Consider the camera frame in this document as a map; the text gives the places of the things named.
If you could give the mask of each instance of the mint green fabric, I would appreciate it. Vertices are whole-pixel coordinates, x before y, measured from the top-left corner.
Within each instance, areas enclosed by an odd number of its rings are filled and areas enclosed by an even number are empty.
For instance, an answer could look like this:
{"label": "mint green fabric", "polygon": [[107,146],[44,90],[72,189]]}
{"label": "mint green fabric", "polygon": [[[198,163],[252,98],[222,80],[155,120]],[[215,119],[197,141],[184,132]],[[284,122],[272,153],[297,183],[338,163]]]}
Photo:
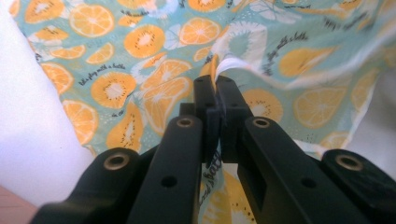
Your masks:
{"label": "mint green fabric", "polygon": [[[392,0],[17,0],[10,13],[94,154],[156,146],[210,74],[319,158],[347,145],[396,65]],[[219,160],[203,170],[199,222],[254,222]]]}

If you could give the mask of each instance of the folded fabric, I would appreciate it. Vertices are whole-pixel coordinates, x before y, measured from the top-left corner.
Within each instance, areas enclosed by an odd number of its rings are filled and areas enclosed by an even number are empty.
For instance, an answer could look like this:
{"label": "folded fabric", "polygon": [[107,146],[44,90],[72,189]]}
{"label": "folded fabric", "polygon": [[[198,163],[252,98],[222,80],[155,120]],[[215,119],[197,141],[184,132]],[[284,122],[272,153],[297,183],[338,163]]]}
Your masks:
{"label": "folded fabric", "polygon": [[[10,13],[94,154],[158,145],[210,74],[320,157],[347,145],[396,65],[393,0],[16,0]],[[200,223],[255,222],[219,153],[200,205]]]}

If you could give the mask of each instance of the fruit pattern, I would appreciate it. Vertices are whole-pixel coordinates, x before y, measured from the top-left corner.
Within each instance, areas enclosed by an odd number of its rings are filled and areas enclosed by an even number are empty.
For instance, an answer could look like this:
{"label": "fruit pattern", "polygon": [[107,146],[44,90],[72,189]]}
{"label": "fruit pattern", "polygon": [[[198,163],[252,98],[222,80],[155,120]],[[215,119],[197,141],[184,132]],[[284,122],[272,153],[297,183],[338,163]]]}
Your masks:
{"label": "fruit pattern", "polygon": [[[156,146],[192,81],[222,72],[320,157],[347,145],[396,66],[393,0],[15,0],[9,12],[97,154]],[[199,219],[254,222],[235,173],[215,168]]]}

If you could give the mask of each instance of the kiwi slice print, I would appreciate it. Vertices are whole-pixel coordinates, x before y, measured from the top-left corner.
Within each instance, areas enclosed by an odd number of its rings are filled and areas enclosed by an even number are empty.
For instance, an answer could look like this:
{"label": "kiwi slice print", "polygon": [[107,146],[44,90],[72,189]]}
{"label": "kiwi slice print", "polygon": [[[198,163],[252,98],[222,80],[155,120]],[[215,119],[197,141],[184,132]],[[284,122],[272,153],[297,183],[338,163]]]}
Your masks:
{"label": "kiwi slice print", "polygon": [[124,47],[136,58],[147,58],[157,53],[165,42],[163,29],[155,25],[144,25],[134,29],[124,39]]}
{"label": "kiwi slice print", "polygon": [[279,71],[285,77],[299,76],[322,63],[335,50],[335,47],[325,49],[294,49],[286,53],[280,60]]}
{"label": "kiwi slice print", "polygon": [[132,102],[126,106],[123,119],[107,135],[106,145],[109,149],[115,147],[129,148],[139,151],[140,138],[143,135],[143,121],[139,108]]}
{"label": "kiwi slice print", "polygon": [[209,201],[210,203],[203,215],[203,223],[233,223],[230,202],[226,190],[216,190]]}
{"label": "kiwi slice print", "polygon": [[129,74],[109,72],[93,82],[91,95],[99,105],[119,109],[135,86],[136,82]]}
{"label": "kiwi slice print", "polygon": [[256,223],[241,183],[226,171],[224,171],[224,180],[233,212],[233,219],[241,220],[241,223]]}
{"label": "kiwi slice print", "polygon": [[254,116],[266,117],[276,122],[282,119],[282,104],[271,92],[253,89],[245,91],[243,96]]}
{"label": "kiwi slice print", "polygon": [[61,0],[33,0],[26,9],[25,21],[27,23],[49,21],[61,16],[63,11],[64,3]]}
{"label": "kiwi slice print", "polygon": [[192,9],[200,12],[212,12],[224,6],[225,0],[189,0]]}

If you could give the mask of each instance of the metal screw insert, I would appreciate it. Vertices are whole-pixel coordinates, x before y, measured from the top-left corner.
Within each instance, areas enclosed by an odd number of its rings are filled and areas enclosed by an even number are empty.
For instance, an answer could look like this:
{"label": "metal screw insert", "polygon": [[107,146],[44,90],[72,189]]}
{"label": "metal screw insert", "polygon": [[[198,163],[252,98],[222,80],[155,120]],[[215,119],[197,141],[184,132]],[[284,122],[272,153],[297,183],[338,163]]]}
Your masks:
{"label": "metal screw insert", "polygon": [[107,170],[119,170],[120,168],[126,166],[129,162],[129,156],[124,153],[115,153],[109,156],[104,163]]}
{"label": "metal screw insert", "polygon": [[342,167],[351,171],[360,171],[363,169],[363,163],[353,156],[338,155],[335,161]]}
{"label": "metal screw insert", "polygon": [[179,119],[177,121],[177,126],[181,128],[189,128],[190,126],[192,126],[192,124],[193,124],[192,119]]}
{"label": "metal screw insert", "polygon": [[253,124],[259,128],[268,128],[270,126],[270,122],[266,119],[254,119]]}

